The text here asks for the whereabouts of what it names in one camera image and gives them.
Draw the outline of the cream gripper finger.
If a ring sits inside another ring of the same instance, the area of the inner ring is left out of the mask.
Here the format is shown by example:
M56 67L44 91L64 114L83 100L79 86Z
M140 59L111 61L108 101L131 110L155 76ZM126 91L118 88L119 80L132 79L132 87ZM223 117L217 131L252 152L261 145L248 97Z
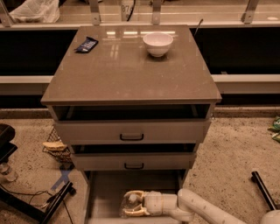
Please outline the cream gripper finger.
M122 213L125 216L129 216L129 217L141 217L147 214L147 209L142 206L137 206L134 208L124 208L122 210Z
M129 191L124 194L124 198L128 199L129 201L142 201L145 195L145 191L141 190L134 190Z

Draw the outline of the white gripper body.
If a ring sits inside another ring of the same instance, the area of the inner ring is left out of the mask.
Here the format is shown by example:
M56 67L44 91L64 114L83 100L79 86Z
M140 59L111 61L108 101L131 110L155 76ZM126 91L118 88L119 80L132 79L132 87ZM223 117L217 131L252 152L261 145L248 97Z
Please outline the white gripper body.
M148 215L169 215L177 205L177 195L161 192L147 192L143 196L143 207Z

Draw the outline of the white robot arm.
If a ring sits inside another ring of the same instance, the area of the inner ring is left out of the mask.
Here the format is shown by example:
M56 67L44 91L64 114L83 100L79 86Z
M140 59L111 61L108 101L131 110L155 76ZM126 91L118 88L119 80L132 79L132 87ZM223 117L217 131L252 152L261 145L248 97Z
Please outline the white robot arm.
M189 222L195 214L209 224L246 224L188 189L180 189L177 194L129 191L124 194L121 204L124 217L169 216Z

